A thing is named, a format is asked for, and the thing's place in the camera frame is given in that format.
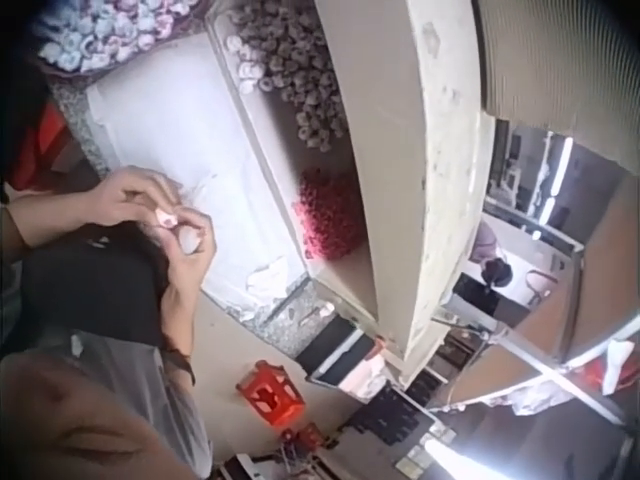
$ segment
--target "wrist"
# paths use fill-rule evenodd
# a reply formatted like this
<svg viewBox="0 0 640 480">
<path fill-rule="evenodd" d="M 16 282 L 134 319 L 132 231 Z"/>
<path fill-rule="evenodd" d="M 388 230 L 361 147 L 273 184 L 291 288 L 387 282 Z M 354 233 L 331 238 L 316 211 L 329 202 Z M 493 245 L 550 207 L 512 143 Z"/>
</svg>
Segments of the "wrist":
<svg viewBox="0 0 640 480">
<path fill-rule="evenodd" d="M 88 192 L 71 193 L 69 196 L 72 198 L 74 213 L 76 221 L 79 226 L 86 225 L 88 223 L 96 223 L 96 206 L 91 195 L 91 190 Z"/>
<path fill-rule="evenodd" d="M 185 301 L 173 286 L 169 286 L 162 296 L 160 311 L 160 326 L 169 350 L 190 358 L 193 351 L 195 302 Z"/>
</svg>

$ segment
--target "bracelet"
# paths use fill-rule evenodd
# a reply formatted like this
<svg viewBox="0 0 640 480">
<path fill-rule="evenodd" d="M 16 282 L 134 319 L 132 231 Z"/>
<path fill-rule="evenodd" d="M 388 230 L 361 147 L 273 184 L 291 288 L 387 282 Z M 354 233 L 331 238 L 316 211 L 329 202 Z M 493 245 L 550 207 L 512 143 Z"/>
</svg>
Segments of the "bracelet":
<svg viewBox="0 0 640 480">
<path fill-rule="evenodd" d="M 191 368 L 191 359 L 180 353 L 179 350 L 165 350 L 164 357 L 169 360 L 176 368 L 184 370 L 191 376 L 191 385 L 196 384 L 196 376 Z"/>
</svg>

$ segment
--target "gray shirt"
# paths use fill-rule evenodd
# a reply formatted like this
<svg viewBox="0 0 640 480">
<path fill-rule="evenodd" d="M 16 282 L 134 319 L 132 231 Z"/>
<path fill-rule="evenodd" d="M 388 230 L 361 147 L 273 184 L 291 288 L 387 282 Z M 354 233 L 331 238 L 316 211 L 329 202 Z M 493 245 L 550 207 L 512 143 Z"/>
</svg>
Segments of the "gray shirt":
<svg viewBox="0 0 640 480">
<path fill-rule="evenodd" d="M 476 238 L 473 242 L 469 261 L 481 263 L 483 260 L 492 260 L 497 257 L 498 238 L 484 220 L 480 221 Z"/>
<path fill-rule="evenodd" d="M 193 399 L 164 373 L 160 351 L 91 333 L 51 329 L 35 350 L 63 357 L 122 404 L 147 420 L 166 445 L 199 478 L 207 478 L 213 456 Z"/>
</svg>

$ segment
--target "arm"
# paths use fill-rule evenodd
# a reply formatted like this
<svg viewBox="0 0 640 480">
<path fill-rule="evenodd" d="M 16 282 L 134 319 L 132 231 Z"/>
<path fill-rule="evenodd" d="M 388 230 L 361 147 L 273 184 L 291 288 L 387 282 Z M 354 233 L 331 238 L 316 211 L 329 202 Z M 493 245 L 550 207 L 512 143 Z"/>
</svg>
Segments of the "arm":
<svg viewBox="0 0 640 480">
<path fill-rule="evenodd" d="M 208 216 L 184 207 L 177 209 L 176 213 L 179 226 L 174 231 L 156 229 L 158 240 L 169 259 L 169 287 L 160 302 L 161 327 L 167 342 L 167 351 L 174 357 L 173 361 L 165 361 L 165 372 L 169 380 L 183 390 L 191 392 L 194 380 L 190 362 L 196 306 L 200 285 L 213 260 L 216 245 L 211 219 Z M 182 251 L 177 238 L 179 229 L 185 225 L 196 228 L 200 239 L 195 251 L 189 255 Z M 176 355 L 179 355 L 178 360 L 183 365 L 177 364 Z"/>
<path fill-rule="evenodd" d="M 28 248 L 44 245 L 88 223 L 87 193 L 21 197 L 2 209 L 2 259 L 13 263 Z"/>
<path fill-rule="evenodd" d="M 2 260 L 14 262 L 28 248 L 44 245 L 86 223 L 125 221 L 157 225 L 155 208 L 172 212 L 178 194 L 159 173 L 128 167 L 88 192 L 30 195 L 2 208 Z"/>
<path fill-rule="evenodd" d="M 195 380 L 192 377 L 191 355 L 195 320 L 194 301 L 184 302 L 176 288 L 170 285 L 162 297 L 161 328 L 171 356 L 163 356 L 165 373 L 169 380 L 187 393 L 191 393 Z"/>
</svg>

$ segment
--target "light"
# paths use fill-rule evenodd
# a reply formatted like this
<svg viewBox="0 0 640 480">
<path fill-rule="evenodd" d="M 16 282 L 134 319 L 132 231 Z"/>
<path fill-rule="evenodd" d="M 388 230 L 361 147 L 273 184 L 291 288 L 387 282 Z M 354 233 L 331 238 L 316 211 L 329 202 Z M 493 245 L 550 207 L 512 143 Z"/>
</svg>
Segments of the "light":
<svg viewBox="0 0 640 480">
<path fill-rule="evenodd" d="M 567 137 L 564 139 L 564 145 L 562 147 L 562 153 L 560 154 L 560 161 L 558 162 L 558 170 L 556 176 L 551 184 L 551 196 L 555 197 L 560 192 L 562 187 L 562 181 L 567 173 L 567 167 L 569 166 L 569 158 L 571 157 L 571 150 L 573 149 L 573 138 Z"/>
<path fill-rule="evenodd" d="M 542 208 L 542 213 L 540 214 L 540 220 L 538 220 L 538 223 L 540 223 L 540 225 L 546 225 L 547 222 L 549 221 L 549 218 L 551 217 L 551 212 L 553 211 L 553 207 L 556 204 L 556 199 L 551 197 L 551 198 L 547 198 L 547 201 L 544 202 L 544 207 Z"/>
<path fill-rule="evenodd" d="M 455 480 L 513 480 L 470 458 L 460 455 L 435 438 L 424 442 L 424 449 Z"/>
</svg>

